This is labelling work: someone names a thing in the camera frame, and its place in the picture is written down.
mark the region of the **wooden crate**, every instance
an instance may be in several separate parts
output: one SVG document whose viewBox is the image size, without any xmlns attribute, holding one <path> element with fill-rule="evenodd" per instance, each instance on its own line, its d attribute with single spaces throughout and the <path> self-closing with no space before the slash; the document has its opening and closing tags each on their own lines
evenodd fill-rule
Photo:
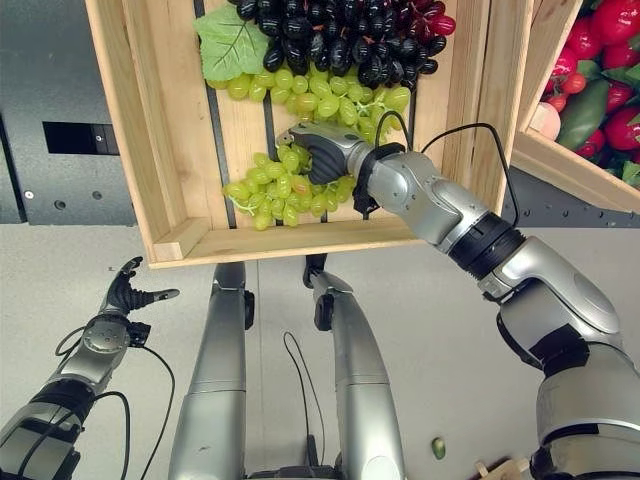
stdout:
<svg viewBox="0 0 640 480">
<path fill-rule="evenodd" d="M 511 161 L 599 208 L 640 212 L 640 190 L 532 128 L 536 106 L 581 4 L 582 0 L 536 0 Z"/>
<path fill-rule="evenodd" d="M 205 0 L 204 10 L 225 0 Z M 202 0 L 86 0 L 93 41 L 147 257 L 154 267 L 401 245 L 417 241 L 398 218 L 363 220 L 351 205 L 297 228 L 230 228 L 218 160 L 230 179 L 295 122 L 282 106 L 236 102 L 202 79 L 192 26 Z M 414 145 L 447 127 L 496 126 L 513 144 L 533 0 L 448 0 L 457 20 L 435 75 L 422 76 L 410 119 Z M 219 119 L 211 104 L 217 104 Z M 467 131 L 429 150 L 450 178 L 499 210 L 505 182 L 491 137 Z"/>
</svg>

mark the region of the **robotic hand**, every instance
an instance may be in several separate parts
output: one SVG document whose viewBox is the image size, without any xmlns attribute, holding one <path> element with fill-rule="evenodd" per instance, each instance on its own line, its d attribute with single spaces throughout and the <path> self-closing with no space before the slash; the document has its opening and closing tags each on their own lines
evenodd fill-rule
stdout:
<svg viewBox="0 0 640 480">
<path fill-rule="evenodd" d="M 142 347 L 149 336 L 149 325 L 130 322 L 127 315 L 180 293 L 174 289 L 143 292 L 131 288 L 129 281 L 141 261 L 142 257 L 136 257 L 120 269 L 98 314 L 84 327 L 76 352 L 60 363 L 44 387 L 0 431 L 3 480 L 71 478 L 80 460 L 73 445 L 95 397 L 105 390 L 127 347 Z M 24 460 L 34 443 L 71 412 L 33 451 L 25 468 Z"/>
<path fill-rule="evenodd" d="M 451 257 L 500 307 L 509 347 L 545 374 L 537 401 L 537 479 L 640 477 L 640 375 L 605 295 L 535 237 L 525 238 L 423 154 L 373 150 L 351 130 L 300 123 L 280 142 L 313 157 L 312 183 L 357 179 L 354 208 L 378 205 Z"/>
</svg>

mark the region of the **tomato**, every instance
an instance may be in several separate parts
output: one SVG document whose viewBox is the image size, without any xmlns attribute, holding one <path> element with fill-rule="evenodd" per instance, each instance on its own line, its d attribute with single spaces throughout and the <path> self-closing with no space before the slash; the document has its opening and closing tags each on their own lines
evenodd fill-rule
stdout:
<svg viewBox="0 0 640 480">
<path fill-rule="evenodd" d="M 606 113 L 611 113 L 626 103 L 633 95 L 633 88 L 620 82 L 611 82 L 607 96 Z"/>
<path fill-rule="evenodd" d="M 640 62 L 640 52 L 631 48 L 628 42 L 608 45 L 602 51 L 602 68 L 631 67 Z"/>
<path fill-rule="evenodd" d="M 584 158 L 593 157 L 596 153 L 602 150 L 604 143 L 604 133 L 602 133 L 602 130 L 598 128 L 589 136 L 589 138 L 587 138 L 587 141 L 584 142 L 578 150 L 576 150 L 576 153 Z"/>
<path fill-rule="evenodd" d="M 627 41 L 640 30 L 640 0 L 604 0 L 593 13 L 591 28 L 603 45 Z"/>
<path fill-rule="evenodd" d="M 578 93 L 587 86 L 587 79 L 579 72 L 572 73 L 562 82 L 562 91 L 565 93 Z"/>
<path fill-rule="evenodd" d="M 567 105 L 567 97 L 568 95 L 566 93 L 561 93 L 559 95 L 554 95 L 553 97 L 550 97 L 545 101 L 553 108 L 555 108 L 558 112 L 561 112 Z"/>
<path fill-rule="evenodd" d="M 567 47 L 576 54 L 578 60 L 588 60 L 602 50 L 598 32 L 591 28 L 591 17 L 581 17 L 571 27 L 567 38 Z"/>
<path fill-rule="evenodd" d="M 558 60 L 551 71 L 551 76 L 569 75 L 578 68 L 578 58 L 569 47 L 564 47 L 560 52 Z"/>
<path fill-rule="evenodd" d="M 640 114 L 640 107 L 625 107 L 618 110 L 607 120 L 604 134 L 607 143 L 616 150 L 633 150 L 640 147 L 640 121 L 632 123 Z"/>
</svg>

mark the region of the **floor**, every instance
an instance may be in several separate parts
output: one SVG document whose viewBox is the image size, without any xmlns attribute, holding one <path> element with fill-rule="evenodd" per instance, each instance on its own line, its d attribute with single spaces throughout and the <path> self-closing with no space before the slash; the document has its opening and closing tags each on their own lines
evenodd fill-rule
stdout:
<svg viewBox="0 0 640 480">
<path fill-rule="evenodd" d="M 598 284 L 623 319 L 625 345 L 640 362 L 639 230 L 530 229 Z M 139 255 L 135 228 L 0 226 L 0 422 L 40 388 L 55 368 L 53 349 L 95 312 L 114 270 Z M 247 469 L 301 460 L 304 417 L 295 370 L 281 343 L 300 340 L 327 426 L 326 460 L 338 452 L 331 337 L 315 331 L 300 257 L 247 262 L 257 317 L 247 333 Z M 495 328 L 495 307 L 474 281 L 428 246 L 332 254 L 327 270 L 349 282 L 368 315 L 392 380 L 408 477 L 468 478 L 474 462 L 528 456 L 536 446 L 539 372 L 522 364 Z M 149 271 L 135 286 L 179 288 L 181 295 L 135 312 L 153 325 L 149 346 L 172 365 L 177 402 L 148 478 L 166 478 L 171 440 L 200 342 L 212 266 Z M 168 378 L 144 351 L 129 351 L 109 385 L 132 405 L 132 460 L 137 478 L 157 435 Z M 319 435 L 313 413 L 312 426 Z M 121 407 L 97 405 L 77 449 L 83 480 L 117 478 L 122 458 Z M 436 460 L 431 439 L 446 441 Z"/>
</svg>

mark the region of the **black cable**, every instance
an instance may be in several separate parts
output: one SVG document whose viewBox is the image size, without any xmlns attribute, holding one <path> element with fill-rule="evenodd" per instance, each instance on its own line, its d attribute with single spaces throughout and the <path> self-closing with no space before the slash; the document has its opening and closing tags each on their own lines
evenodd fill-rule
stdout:
<svg viewBox="0 0 640 480">
<path fill-rule="evenodd" d="M 173 375 L 173 370 L 171 370 L 171 367 L 169 366 L 169 364 L 165 361 L 164 358 L 160 356 L 159 353 L 151 350 L 149 347 L 143 346 L 141 348 L 149 352 L 154 357 L 156 357 L 160 361 L 160 363 L 162 363 L 164 368 L 169 373 L 169 377 L 171 378 L 171 393 L 169 394 L 169 405 L 167 405 L 167 412 L 165 413 L 164 421 L 162 422 L 162 428 L 160 429 L 160 433 L 158 434 L 158 439 L 156 440 L 156 444 L 153 447 L 153 450 L 151 451 L 151 455 L 149 455 L 149 460 L 147 461 L 147 465 L 144 467 L 144 472 L 142 472 L 142 476 L 140 477 L 140 480 L 144 480 L 145 476 L 147 475 L 147 471 L 151 466 L 151 462 L 153 461 L 153 457 L 158 451 L 158 447 L 160 446 L 160 442 L 162 441 L 162 436 L 164 435 L 164 430 L 167 427 L 167 421 L 169 420 L 169 414 L 171 413 L 171 406 L 173 405 L 173 394 L 176 391 L 176 377 Z"/>
<path fill-rule="evenodd" d="M 300 348 L 300 344 L 298 343 L 298 340 L 293 335 L 293 333 L 286 331 L 282 335 L 282 342 L 284 343 L 284 348 L 287 350 L 287 353 L 291 357 L 291 360 L 293 361 L 293 364 L 296 367 L 296 370 L 298 371 L 298 378 L 300 379 L 300 388 L 302 390 L 302 401 L 304 402 L 304 416 L 305 416 L 305 423 L 306 423 L 306 429 L 307 429 L 307 456 L 309 457 L 309 464 L 311 464 L 311 447 L 309 445 L 309 413 L 307 410 L 307 396 L 305 393 L 304 381 L 302 380 L 302 373 L 300 372 L 300 367 L 298 366 L 298 362 L 296 361 L 295 357 L 291 353 L 291 350 L 289 349 L 289 345 L 287 344 L 287 337 L 291 337 L 291 340 L 293 340 L 293 343 L 296 346 L 296 350 L 298 350 L 298 355 L 300 355 L 300 360 L 302 361 L 304 371 L 307 374 L 307 379 L 309 380 L 309 385 L 311 386 L 311 392 L 313 393 L 313 398 L 315 400 L 316 407 L 318 408 L 318 416 L 320 417 L 320 426 L 322 428 L 322 455 L 321 455 L 320 465 L 323 465 L 325 447 L 326 447 L 326 435 L 325 435 L 325 429 L 324 429 L 324 417 L 322 416 L 322 409 L 320 408 L 320 402 L 318 401 L 316 388 L 313 385 L 313 380 L 311 379 L 311 374 L 309 373 L 307 362 L 304 358 L 304 355 L 302 354 L 302 349 Z"/>
<path fill-rule="evenodd" d="M 72 415 L 78 415 L 78 411 L 86 407 L 88 404 L 95 403 L 98 400 L 105 397 L 118 397 L 122 401 L 122 406 L 124 407 L 124 422 L 125 422 L 124 464 L 122 466 L 122 475 L 120 476 L 120 480 L 125 480 L 125 477 L 127 476 L 127 470 L 129 469 L 129 453 L 131 450 L 131 411 L 129 409 L 129 402 L 127 401 L 127 397 L 125 397 L 123 393 L 115 392 L 115 391 L 101 393 L 100 395 L 96 395 L 85 400 L 84 402 L 76 405 L 76 407 L 73 410 L 70 410 L 65 415 L 63 415 L 56 423 L 51 424 L 51 426 L 47 430 L 45 430 L 40 435 L 40 437 L 38 437 L 38 439 L 34 442 L 34 444 L 31 446 L 31 448 L 25 455 L 24 459 L 22 460 L 22 463 L 20 464 L 20 468 L 18 469 L 18 473 L 16 475 L 17 479 L 24 480 L 24 471 L 27 468 L 27 464 L 29 463 L 29 460 L 31 460 L 31 457 L 33 456 L 35 451 L 38 449 L 38 447 L 42 445 L 42 442 L 44 442 L 47 439 L 47 437 L 51 435 L 57 427 L 62 425 Z"/>
<path fill-rule="evenodd" d="M 380 132 L 382 131 L 382 124 L 384 123 L 387 117 L 396 117 L 400 121 L 400 125 L 402 126 L 402 133 L 404 133 L 404 140 L 407 142 L 407 150 L 413 150 L 413 146 L 409 145 L 409 131 L 407 130 L 407 124 L 404 123 L 404 118 L 395 110 L 387 110 L 382 114 L 380 120 L 378 120 L 378 128 L 376 128 L 376 141 L 373 144 L 374 148 L 378 148 L 380 146 Z"/>
<path fill-rule="evenodd" d="M 434 137 L 433 139 L 431 139 L 429 141 L 429 143 L 427 143 L 422 150 L 420 150 L 420 153 L 424 153 L 427 148 L 429 148 L 431 145 L 433 145 L 435 142 L 437 142 L 438 140 L 440 140 L 442 137 L 446 137 L 447 135 L 451 135 L 452 133 L 457 133 L 460 132 L 462 130 L 467 130 L 469 128 L 486 128 L 487 130 L 489 130 L 491 132 L 491 135 L 493 136 L 493 141 L 496 144 L 496 148 L 498 150 L 498 156 L 500 157 L 500 163 L 502 164 L 502 170 L 504 171 L 504 176 L 507 179 L 507 187 L 509 189 L 509 196 L 511 196 L 511 201 L 513 202 L 513 208 L 515 210 L 515 217 L 513 219 L 513 222 L 511 223 L 512 227 L 517 227 L 518 223 L 520 222 L 520 206 L 518 205 L 518 199 L 516 198 L 516 194 L 515 191 L 513 189 L 513 184 L 511 182 L 511 175 L 509 174 L 509 166 L 507 165 L 507 159 L 504 155 L 504 148 L 502 147 L 502 142 L 500 141 L 500 136 L 498 135 L 498 132 L 496 131 L 495 127 L 489 123 L 485 123 L 485 122 L 476 122 L 476 123 L 468 123 L 466 125 L 462 125 L 460 127 L 455 127 L 455 128 L 451 128 L 449 130 L 446 130 L 445 132 L 442 132 L 440 135 L 437 135 L 436 137 Z"/>
</svg>

